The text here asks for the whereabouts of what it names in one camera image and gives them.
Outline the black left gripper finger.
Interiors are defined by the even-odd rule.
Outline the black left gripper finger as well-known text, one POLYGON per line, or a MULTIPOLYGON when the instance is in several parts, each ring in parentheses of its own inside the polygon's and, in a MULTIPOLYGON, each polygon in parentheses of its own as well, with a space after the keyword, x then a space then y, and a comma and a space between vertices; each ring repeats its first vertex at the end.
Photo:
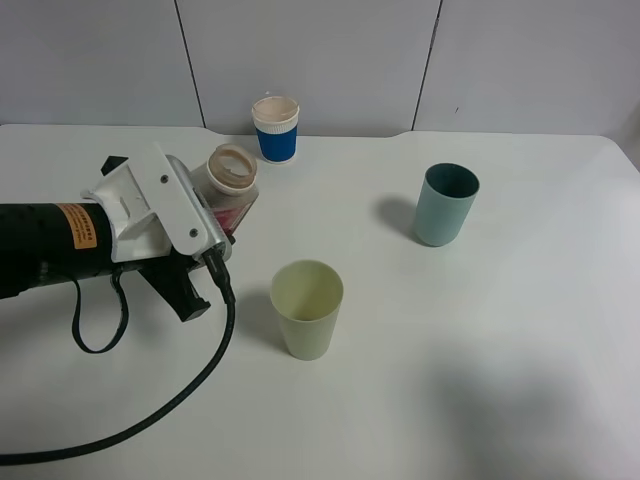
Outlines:
POLYGON ((203 315, 210 303, 196 291, 189 273, 200 267, 190 256, 171 252, 164 257, 145 260, 139 273, 171 307, 182 322, 203 315))

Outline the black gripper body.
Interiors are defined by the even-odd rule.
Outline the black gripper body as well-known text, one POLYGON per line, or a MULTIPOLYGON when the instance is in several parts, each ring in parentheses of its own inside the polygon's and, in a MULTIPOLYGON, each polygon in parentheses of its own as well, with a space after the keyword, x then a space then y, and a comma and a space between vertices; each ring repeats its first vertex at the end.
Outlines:
POLYGON ((112 231, 95 203, 1 206, 1 297, 47 285, 138 271, 164 295, 173 286, 165 258, 112 261, 112 231))

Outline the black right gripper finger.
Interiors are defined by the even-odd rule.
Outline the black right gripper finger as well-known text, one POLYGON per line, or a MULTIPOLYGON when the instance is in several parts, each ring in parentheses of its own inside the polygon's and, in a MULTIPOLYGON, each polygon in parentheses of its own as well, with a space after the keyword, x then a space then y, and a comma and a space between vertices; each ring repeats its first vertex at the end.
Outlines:
POLYGON ((128 160, 127 157, 123 156, 109 156, 105 162, 103 163, 100 171, 103 176, 109 175, 113 170, 118 168, 120 165, 125 163, 128 160))

